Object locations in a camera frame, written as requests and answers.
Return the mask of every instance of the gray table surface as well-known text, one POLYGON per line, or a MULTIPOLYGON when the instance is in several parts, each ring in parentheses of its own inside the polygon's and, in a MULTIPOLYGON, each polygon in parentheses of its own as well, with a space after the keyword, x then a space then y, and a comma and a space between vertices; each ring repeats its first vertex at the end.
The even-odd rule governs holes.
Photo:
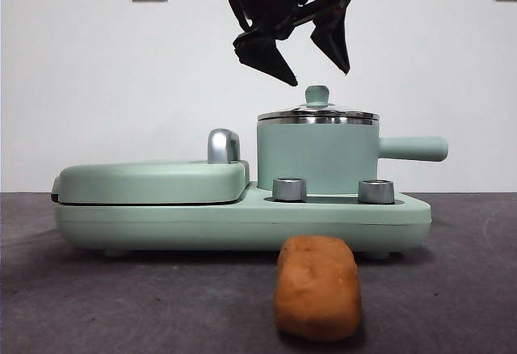
POLYGON ((276 253, 106 259, 56 231, 48 194, 2 194, 2 353, 517 352, 517 194, 412 194, 424 246, 356 256, 357 334, 315 344, 275 329, 276 253))

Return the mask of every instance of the stainless steel rim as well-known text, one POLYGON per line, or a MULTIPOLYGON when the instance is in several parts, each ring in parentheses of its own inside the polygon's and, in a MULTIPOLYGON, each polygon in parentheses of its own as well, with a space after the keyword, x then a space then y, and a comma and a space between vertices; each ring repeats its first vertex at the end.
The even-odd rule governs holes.
POLYGON ((379 126, 378 120, 357 117, 335 117, 335 116, 292 116, 258 120, 258 126, 263 124, 350 124, 379 126))
POLYGON ((361 120, 379 120, 379 116, 366 112, 341 112, 339 110, 322 109, 293 109, 286 112, 273 112, 261 114, 258 120, 270 120, 277 118, 309 118, 309 117, 331 117, 331 118, 356 118, 361 120))

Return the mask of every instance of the pot handle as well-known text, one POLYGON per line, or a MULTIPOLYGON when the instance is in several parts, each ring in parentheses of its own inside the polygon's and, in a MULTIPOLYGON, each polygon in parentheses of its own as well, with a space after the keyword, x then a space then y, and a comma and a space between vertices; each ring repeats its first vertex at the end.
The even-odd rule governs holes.
POLYGON ((380 139, 379 158, 441 162, 448 151, 442 137, 390 137, 380 139))

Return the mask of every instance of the black robotic claw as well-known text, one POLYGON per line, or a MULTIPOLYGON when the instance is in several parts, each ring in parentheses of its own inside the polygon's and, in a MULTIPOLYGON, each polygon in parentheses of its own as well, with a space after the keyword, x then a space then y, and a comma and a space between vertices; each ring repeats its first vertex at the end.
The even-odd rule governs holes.
POLYGON ((276 48, 295 27, 313 21, 311 39, 345 74, 350 70, 345 15, 350 0, 229 0, 244 33, 233 42, 239 61, 291 86, 298 83, 276 48))

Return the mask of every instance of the bread loaf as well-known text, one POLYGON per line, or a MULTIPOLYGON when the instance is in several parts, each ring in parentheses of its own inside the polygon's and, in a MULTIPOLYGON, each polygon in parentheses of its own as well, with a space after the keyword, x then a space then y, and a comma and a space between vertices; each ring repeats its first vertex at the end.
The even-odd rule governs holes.
POLYGON ((354 255, 338 238, 297 236, 278 258, 278 329, 317 342, 353 335, 361 302, 354 255))

